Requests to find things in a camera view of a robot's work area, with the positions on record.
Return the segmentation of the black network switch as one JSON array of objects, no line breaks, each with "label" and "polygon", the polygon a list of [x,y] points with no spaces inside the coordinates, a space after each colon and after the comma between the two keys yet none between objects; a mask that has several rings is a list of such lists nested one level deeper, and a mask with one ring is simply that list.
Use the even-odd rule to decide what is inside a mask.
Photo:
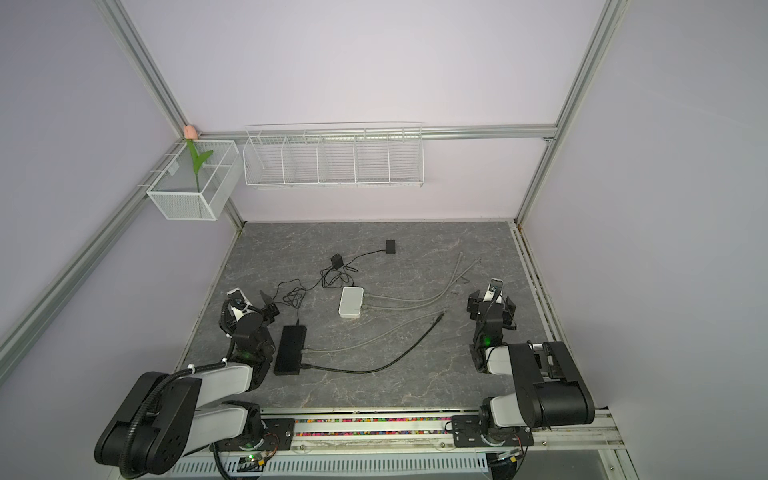
[{"label": "black network switch", "polygon": [[307,328],[304,325],[283,327],[273,373],[276,376],[298,375],[301,371],[302,351]]}]

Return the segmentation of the white router box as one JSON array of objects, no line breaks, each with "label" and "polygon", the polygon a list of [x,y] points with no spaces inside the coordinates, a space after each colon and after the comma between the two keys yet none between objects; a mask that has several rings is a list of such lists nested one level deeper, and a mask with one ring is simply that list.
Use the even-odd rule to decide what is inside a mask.
[{"label": "white router box", "polygon": [[343,287],[338,314],[342,319],[359,319],[365,290],[362,287]]}]

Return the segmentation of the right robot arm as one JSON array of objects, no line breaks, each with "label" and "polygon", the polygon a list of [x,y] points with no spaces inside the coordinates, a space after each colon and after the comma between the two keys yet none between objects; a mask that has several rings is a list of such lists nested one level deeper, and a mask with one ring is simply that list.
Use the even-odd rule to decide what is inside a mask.
[{"label": "right robot arm", "polygon": [[448,423],[459,448],[517,447],[534,443],[536,429],[591,424],[594,400],[562,341],[509,343],[516,305],[503,294],[503,281],[471,293],[467,312],[475,322],[470,354],[477,372],[509,377],[513,391],[483,400],[476,414],[455,415]]}]

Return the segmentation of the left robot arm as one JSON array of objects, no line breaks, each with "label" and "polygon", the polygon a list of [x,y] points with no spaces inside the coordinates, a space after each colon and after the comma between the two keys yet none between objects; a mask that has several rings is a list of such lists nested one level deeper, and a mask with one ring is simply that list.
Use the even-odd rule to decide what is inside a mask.
[{"label": "left robot arm", "polygon": [[224,448],[248,454],[249,471],[288,449],[291,427],[269,423],[259,405],[236,398],[263,383],[276,354],[269,327],[279,308],[272,296],[261,298],[257,307],[239,288],[226,294],[219,327],[229,346],[221,360],[142,374],[97,440],[95,461],[137,479],[168,473],[183,457],[210,449],[228,478]]}]

